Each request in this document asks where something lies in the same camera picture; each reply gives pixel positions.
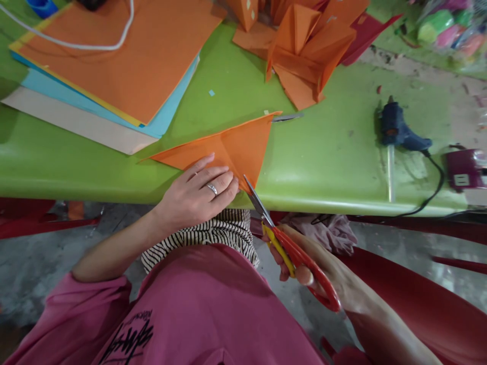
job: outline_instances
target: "black and white striped fabric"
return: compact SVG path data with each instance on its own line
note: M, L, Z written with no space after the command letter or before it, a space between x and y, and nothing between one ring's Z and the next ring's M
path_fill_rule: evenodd
M252 241L250 211L225 209L208 222L182 229L149 248L142 254L142 264L148 274L157 263L175 248L223 243L242 253L257 268L259 258Z

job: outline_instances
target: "fingernail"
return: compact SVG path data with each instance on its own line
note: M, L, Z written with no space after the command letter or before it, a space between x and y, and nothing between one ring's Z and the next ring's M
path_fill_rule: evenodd
M310 275L308 283L306 284L306 286L313 285L314 282L315 282L315 277L313 275Z

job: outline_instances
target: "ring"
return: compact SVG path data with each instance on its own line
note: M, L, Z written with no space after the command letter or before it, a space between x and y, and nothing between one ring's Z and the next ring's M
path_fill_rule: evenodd
M207 186L207 187L209 187L209 188L212 190L212 192L214 192L214 193L215 193L215 195L218 195L217 188L215 188L215 187L213 186L213 184L209 184L209 183L208 183L208 184L206 184L206 186Z

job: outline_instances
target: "red scissors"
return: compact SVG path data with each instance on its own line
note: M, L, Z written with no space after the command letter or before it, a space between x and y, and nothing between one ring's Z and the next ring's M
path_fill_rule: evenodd
M260 214L262 218L262 228L267 236L270 238L271 243L276 247L279 254L283 257L286 266L290 269L291 276L294 277L294 270L296 267L305 265L308 267L315 280L325 290L327 298L317 293L313 288L308 287L309 291L323 304L326 308L333 312L339 312L341 310L340 299L335 291L335 288L331 284L330 280L326 277L321 268L314 262L314 260L308 256L304 250L298 246L287 234L277 229L269 212L262 204L259 196L255 192L252 184L250 184L247 177L244 175L245 181L249 186L251 194L248 194L255 210Z

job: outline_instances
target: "plastic bag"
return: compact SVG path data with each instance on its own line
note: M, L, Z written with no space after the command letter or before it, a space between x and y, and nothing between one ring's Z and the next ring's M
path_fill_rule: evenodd
M485 71L486 14L486 0L430 0L418 20L418 42L457 71Z

